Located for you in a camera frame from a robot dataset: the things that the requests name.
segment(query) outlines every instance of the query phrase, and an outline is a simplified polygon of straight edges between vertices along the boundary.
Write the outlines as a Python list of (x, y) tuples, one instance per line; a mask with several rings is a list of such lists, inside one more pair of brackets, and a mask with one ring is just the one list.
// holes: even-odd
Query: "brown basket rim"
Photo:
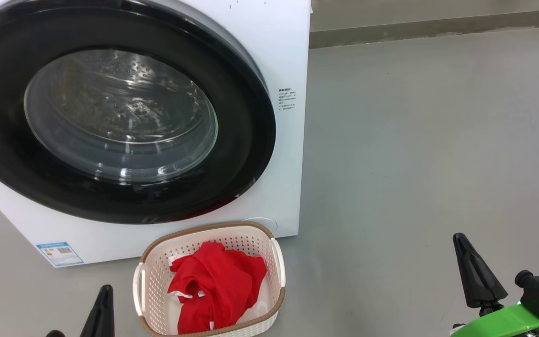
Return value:
[[(252, 221), (222, 222), (222, 223), (219, 223), (219, 224), (211, 224), (211, 225), (207, 225), (207, 226), (200, 226), (200, 227), (191, 228), (191, 229), (187, 229), (187, 230), (182, 230), (180, 232), (164, 235), (164, 236), (160, 237), (159, 239), (153, 241), (149, 245), (149, 247), (147, 247), (147, 249), (145, 249), (145, 251), (143, 252), (143, 256), (141, 256), (140, 262), (144, 263), (145, 260), (147, 260), (147, 257), (149, 256), (150, 252), (155, 247), (157, 247), (160, 243), (162, 243), (164, 241), (167, 241), (169, 239), (175, 239), (176, 237), (180, 237), (180, 236), (184, 236), (184, 235), (188, 235), (188, 234), (205, 232), (207, 230), (213, 230), (213, 229), (218, 229), (218, 228), (227, 228), (227, 227), (255, 227), (255, 228), (261, 230), (262, 232), (264, 232), (270, 239), (274, 238), (274, 235), (267, 228), (265, 228), (261, 224), (258, 224), (257, 222), (252, 222)], [(280, 289), (280, 296), (278, 297), (278, 301), (276, 302), (274, 307), (272, 307), (272, 309), (267, 314), (265, 314), (263, 316), (260, 316), (260, 317), (257, 317), (257, 318), (254, 318), (253, 320), (248, 320), (246, 322), (238, 323), (236, 325), (228, 326), (226, 328), (221, 328), (221, 329), (217, 329), (217, 330), (204, 331), (204, 332), (198, 332), (198, 333), (188, 333), (188, 334), (184, 334), (184, 335), (173, 335), (173, 336), (209, 337), (209, 336), (220, 335), (222, 333), (227, 333), (227, 332), (231, 332), (231, 331), (240, 330), (240, 329), (246, 328), (248, 326), (253, 326), (255, 324), (258, 324), (258, 323), (261, 323), (261, 322), (263, 322), (265, 320), (270, 319), (274, 314), (276, 314), (276, 312), (278, 312), (280, 307), (282, 307), (282, 303), (284, 302), (284, 297), (285, 296), (286, 296), (286, 288), (284, 288), (284, 286), (283, 286)], [(138, 319), (141, 321), (141, 325), (143, 326), (143, 328), (145, 329), (145, 331), (147, 331), (147, 333), (149, 335), (151, 335), (153, 337), (168, 337), (168, 336), (170, 336), (170, 335), (161, 335), (160, 333), (157, 333), (156, 331), (154, 331), (149, 326), (149, 324), (147, 323), (147, 320), (145, 319), (144, 316), (141, 315), (141, 316), (138, 317)]]

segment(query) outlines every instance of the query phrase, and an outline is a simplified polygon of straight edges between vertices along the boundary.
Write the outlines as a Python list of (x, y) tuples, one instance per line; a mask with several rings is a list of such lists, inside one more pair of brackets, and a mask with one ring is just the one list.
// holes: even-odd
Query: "blue and white sticker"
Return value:
[(67, 242), (47, 243), (45, 245), (36, 245), (36, 247), (49, 259), (53, 266), (65, 267), (84, 263)]

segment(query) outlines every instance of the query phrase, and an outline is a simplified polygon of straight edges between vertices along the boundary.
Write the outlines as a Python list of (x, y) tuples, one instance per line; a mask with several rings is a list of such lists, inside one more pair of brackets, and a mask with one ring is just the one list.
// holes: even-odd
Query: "round glass door window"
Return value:
[(218, 120), (203, 90), (145, 55), (79, 51), (43, 67), (24, 97), (36, 138), (60, 160), (129, 185), (163, 182), (211, 152)]

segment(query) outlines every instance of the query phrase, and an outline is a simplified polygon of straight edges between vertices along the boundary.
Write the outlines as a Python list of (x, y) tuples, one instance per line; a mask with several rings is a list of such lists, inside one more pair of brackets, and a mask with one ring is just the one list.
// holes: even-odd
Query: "basket bottom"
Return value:
[[(267, 277), (264, 277), (263, 282), (261, 282), (261, 288), (259, 288), (259, 297), (257, 297), (257, 303), (255, 303), (252, 308), (244, 312), (244, 315), (242, 315), (242, 317), (238, 320), (237, 324), (261, 317), (270, 311), (269, 303), (272, 303), (272, 300), (270, 297), (271, 292), (269, 287)], [(166, 322), (169, 323), (169, 334), (178, 335), (178, 320), (180, 319), (182, 303), (171, 299), (169, 295), (167, 296), (167, 300), (165, 302), (167, 305), (166, 312), (168, 313), (168, 316)]]

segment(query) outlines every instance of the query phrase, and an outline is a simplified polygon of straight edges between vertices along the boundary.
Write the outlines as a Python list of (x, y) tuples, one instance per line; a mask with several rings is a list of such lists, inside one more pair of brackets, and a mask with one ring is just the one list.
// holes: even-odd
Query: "red cloth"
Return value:
[[(244, 312), (257, 303), (267, 269), (260, 256), (227, 251), (222, 243), (204, 242), (190, 256), (178, 258), (169, 268), (176, 275), (168, 293), (181, 292), (178, 333), (209, 331), (236, 324)], [(202, 291), (205, 296), (199, 297)]]

